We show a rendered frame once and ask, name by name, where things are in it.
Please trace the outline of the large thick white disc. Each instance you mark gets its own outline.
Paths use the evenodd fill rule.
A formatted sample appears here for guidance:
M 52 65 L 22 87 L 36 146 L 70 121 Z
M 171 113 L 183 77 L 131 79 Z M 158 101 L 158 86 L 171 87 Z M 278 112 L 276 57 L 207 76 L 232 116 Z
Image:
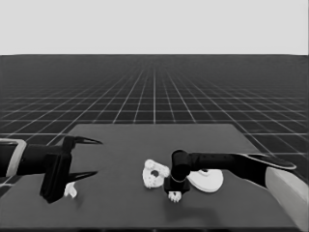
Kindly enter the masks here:
M 218 191 L 224 182 L 223 172 L 219 169 L 191 171 L 187 179 L 195 188 L 206 193 Z

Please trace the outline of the white round carrier with pins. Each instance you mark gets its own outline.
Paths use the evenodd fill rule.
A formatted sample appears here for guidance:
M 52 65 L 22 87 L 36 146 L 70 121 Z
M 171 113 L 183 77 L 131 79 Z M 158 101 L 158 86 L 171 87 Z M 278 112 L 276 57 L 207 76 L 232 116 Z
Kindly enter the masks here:
M 160 175 L 160 171 L 159 171 L 159 168 L 162 166 L 166 166 L 166 165 L 163 165 L 159 162 L 155 162 L 154 170 L 149 170 L 144 167 L 142 171 L 143 183 L 144 183 L 144 180 L 147 178 L 154 178 L 155 180 L 154 189 L 160 188 L 164 184 L 164 179 L 165 179 L 163 176 Z

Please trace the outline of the small white T-shaped piece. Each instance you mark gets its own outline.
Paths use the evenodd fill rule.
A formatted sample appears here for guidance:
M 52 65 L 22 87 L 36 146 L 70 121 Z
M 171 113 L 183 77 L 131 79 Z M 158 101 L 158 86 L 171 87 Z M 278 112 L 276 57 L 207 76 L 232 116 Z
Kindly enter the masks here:
M 68 183 L 68 184 L 66 185 L 64 195 L 65 195 L 65 196 L 70 196 L 70 197 L 72 197 L 72 198 L 74 198 L 74 197 L 77 196 L 77 190 L 76 190 L 76 188 L 74 187 L 74 182 Z

